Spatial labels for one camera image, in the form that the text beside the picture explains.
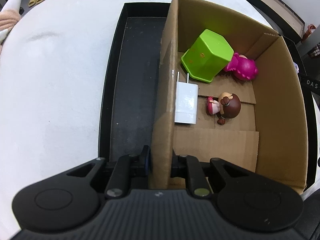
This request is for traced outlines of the white sock foot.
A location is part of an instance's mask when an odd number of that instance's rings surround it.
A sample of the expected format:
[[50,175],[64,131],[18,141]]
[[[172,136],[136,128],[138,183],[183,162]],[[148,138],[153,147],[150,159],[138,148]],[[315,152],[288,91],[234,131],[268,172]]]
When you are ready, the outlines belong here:
[[3,6],[3,8],[1,9],[1,11],[14,10],[19,12],[21,7],[21,2],[22,0],[8,0]]

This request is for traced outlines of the black shallow tray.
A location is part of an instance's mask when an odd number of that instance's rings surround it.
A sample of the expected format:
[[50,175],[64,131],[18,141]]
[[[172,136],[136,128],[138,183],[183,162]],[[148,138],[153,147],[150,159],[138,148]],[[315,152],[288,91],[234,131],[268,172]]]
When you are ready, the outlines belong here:
[[[121,12],[111,48],[101,106],[99,153],[117,160],[151,148],[157,101],[162,33],[170,5],[136,3]],[[308,167],[306,187],[316,178]]]

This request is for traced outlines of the pink bear figurine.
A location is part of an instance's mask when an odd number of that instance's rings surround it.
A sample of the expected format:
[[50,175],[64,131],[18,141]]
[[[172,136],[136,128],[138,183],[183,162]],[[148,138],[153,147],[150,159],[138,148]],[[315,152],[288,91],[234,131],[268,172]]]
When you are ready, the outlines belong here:
[[223,68],[224,72],[232,73],[238,80],[250,81],[257,77],[259,70],[255,61],[235,52],[231,61]]

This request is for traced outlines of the brown-haired girl figurine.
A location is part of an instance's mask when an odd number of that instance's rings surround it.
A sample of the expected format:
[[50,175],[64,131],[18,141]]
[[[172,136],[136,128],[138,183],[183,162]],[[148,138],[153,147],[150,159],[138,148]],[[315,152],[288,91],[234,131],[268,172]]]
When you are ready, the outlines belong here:
[[241,102],[234,93],[223,92],[218,98],[207,98],[207,113],[217,116],[217,123],[224,125],[227,119],[236,118],[241,111]]

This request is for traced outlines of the beige blanket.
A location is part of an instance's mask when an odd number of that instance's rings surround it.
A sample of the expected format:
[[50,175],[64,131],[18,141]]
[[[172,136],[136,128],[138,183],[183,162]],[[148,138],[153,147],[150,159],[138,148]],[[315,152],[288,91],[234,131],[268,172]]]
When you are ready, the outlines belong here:
[[3,10],[0,13],[0,44],[2,49],[2,43],[6,39],[7,35],[10,33],[12,28],[17,24],[21,19],[21,16],[17,10],[7,9]]

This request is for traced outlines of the brown cardboard box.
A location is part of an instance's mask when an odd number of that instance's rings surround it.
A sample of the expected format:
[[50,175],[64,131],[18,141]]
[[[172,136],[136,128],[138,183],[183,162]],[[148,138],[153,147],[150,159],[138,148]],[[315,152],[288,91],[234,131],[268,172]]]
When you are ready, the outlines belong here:
[[[221,74],[199,82],[197,122],[174,122],[177,72],[185,79],[180,58],[205,30],[222,35],[238,53],[253,59],[259,73],[252,81]],[[236,94],[241,111],[224,125],[207,113],[207,98]],[[290,186],[306,187],[308,129],[302,89],[292,57],[275,30],[237,12],[203,0],[172,0],[162,33],[155,122],[151,153],[153,189],[179,188],[170,176],[172,153],[200,161],[225,159]]]

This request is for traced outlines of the green hexagonal box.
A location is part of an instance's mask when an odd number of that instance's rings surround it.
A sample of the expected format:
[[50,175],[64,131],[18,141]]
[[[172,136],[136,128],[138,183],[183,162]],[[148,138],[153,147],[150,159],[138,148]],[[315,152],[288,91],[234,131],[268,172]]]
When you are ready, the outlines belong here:
[[230,63],[233,54],[223,36],[205,29],[181,56],[181,63],[191,78],[210,83]]

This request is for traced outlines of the black tray with brown base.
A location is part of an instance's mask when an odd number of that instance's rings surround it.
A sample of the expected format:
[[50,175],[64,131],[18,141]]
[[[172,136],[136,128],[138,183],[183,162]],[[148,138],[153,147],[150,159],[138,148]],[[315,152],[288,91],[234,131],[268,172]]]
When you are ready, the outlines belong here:
[[263,16],[278,32],[298,44],[302,41],[305,22],[282,0],[246,0]]

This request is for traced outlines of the white USB charger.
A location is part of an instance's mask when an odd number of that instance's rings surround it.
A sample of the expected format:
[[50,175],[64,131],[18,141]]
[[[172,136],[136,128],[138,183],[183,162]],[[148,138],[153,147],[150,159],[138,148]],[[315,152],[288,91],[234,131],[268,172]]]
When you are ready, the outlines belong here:
[[180,82],[180,72],[177,72],[176,101],[175,101],[175,123],[196,124],[198,85],[187,81]]

